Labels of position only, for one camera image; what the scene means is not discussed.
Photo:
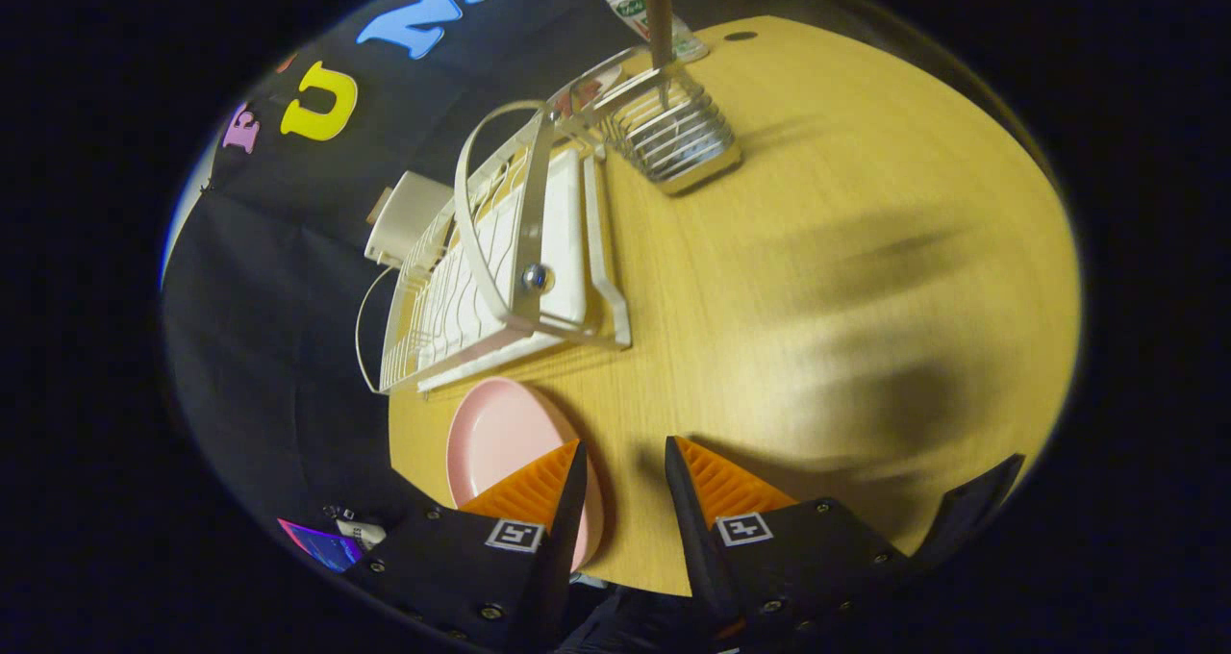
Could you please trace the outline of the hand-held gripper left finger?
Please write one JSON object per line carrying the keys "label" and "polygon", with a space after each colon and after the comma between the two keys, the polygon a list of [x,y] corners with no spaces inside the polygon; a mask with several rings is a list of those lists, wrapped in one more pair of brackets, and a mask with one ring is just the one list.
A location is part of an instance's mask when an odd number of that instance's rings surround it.
{"label": "hand-held gripper left finger", "polygon": [[387,539],[343,571],[379,606],[467,652],[542,653],[563,640],[572,549],[588,493],[588,448],[564,443],[548,522],[442,507],[412,490]]}

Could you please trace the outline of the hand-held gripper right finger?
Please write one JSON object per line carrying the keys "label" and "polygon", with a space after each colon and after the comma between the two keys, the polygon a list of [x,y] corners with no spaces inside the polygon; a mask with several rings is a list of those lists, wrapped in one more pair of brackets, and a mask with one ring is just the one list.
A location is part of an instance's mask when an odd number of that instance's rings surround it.
{"label": "hand-held gripper right finger", "polygon": [[831,498],[796,501],[689,438],[665,472],[705,648],[778,648],[901,581],[908,558]]}

